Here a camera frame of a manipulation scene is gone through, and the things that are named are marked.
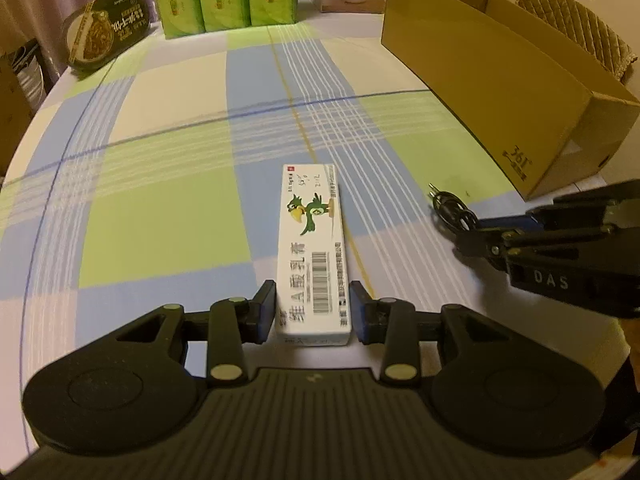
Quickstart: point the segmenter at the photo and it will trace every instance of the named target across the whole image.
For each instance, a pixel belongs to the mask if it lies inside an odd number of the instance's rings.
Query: yellow stripe
[[[309,152],[309,155],[311,156],[311,160],[313,161],[314,164],[319,164],[318,163],[318,157],[316,156],[316,152],[314,150],[314,147],[311,145],[311,141],[309,140],[309,136],[306,134],[306,130],[304,125],[302,124],[302,121],[300,120],[300,115],[298,114],[298,110],[297,108],[294,106],[294,102],[293,102],[293,95],[291,93],[291,90],[289,88],[289,85],[287,84],[287,81],[284,77],[284,72],[282,71],[282,67],[280,65],[280,60],[278,59],[278,54],[276,53],[276,48],[274,46],[273,43],[273,37],[271,36],[271,31],[270,31],[270,27],[267,27],[267,34],[269,35],[269,42],[271,45],[271,52],[273,53],[273,59],[276,62],[276,68],[278,69],[278,74],[280,75],[280,80],[282,81],[282,85],[284,86],[285,92],[287,93],[287,100],[289,101],[289,109],[291,110],[291,113],[293,114],[293,118],[296,121],[296,125],[298,126],[298,131],[300,132],[300,135],[302,136],[302,139],[305,141],[305,146],[306,146],[306,150]],[[364,281],[364,285],[367,288],[367,291],[369,292],[369,294],[372,296],[372,298],[376,297],[376,293],[373,289],[373,285],[371,285],[371,280],[369,279],[369,274],[367,273],[367,269],[365,269],[364,267],[364,262],[362,261],[362,257],[360,256],[360,253],[358,252],[358,248],[356,246],[356,242],[353,239],[353,237],[351,236],[351,231],[349,229],[349,225],[347,224],[347,219],[344,218],[342,220],[342,225],[344,227],[344,237],[347,240],[347,243],[349,245],[349,247],[351,248],[351,251],[353,252],[354,257],[356,258],[356,264],[358,266],[358,268],[360,269],[360,274],[362,276],[362,280]]]

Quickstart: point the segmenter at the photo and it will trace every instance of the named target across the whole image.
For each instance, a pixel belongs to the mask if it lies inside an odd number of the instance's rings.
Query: quilted cushion
[[[605,69],[622,79],[638,56],[596,14],[575,0],[516,0],[531,14],[593,54]]]

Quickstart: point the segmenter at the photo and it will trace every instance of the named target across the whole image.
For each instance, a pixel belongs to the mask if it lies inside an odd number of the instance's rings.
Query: green cartoon bird
[[[306,207],[302,205],[302,199],[299,196],[294,195],[291,202],[287,204],[287,210],[293,216],[296,222],[302,223],[302,215],[306,215],[305,229],[300,233],[302,236],[309,231],[316,230],[316,223],[314,222],[314,216],[329,213],[332,216],[331,208],[332,200],[329,203],[322,203],[322,196],[318,196],[318,193],[314,193],[314,199],[309,202]]]

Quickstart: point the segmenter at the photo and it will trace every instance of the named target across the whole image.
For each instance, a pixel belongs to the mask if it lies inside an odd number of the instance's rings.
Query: plaid tablecloth
[[[380,45],[382,17],[148,38],[65,73],[0,192],[0,468],[35,448],[20,395],[39,368],[165,303],[206,310],[275,277],[285,163],[334,162],[348,273],[423,310],[462,303],[606,381],[609,319],[510,289],[434,227],[428,184],[480,216],[528,206],[428,88]],[[592,179],[584,186],[601,181]],[[562,190],[575,190],[574,186]],[[379,346],[248,346],[250,364],[376,367]],[[438,368],[432,344],[424,370]],[[204,344],[188,369],[204,374]]]

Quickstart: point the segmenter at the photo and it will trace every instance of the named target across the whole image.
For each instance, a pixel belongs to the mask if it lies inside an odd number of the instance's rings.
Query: ribbed black surface
[[[475,449],[414,391],[381,386],[368,370],[265,369],[247,386],[211,392],[156,446],[99,458],[41,449],[8,478],[565,480],[593,461],[584,450],[523,459]]]

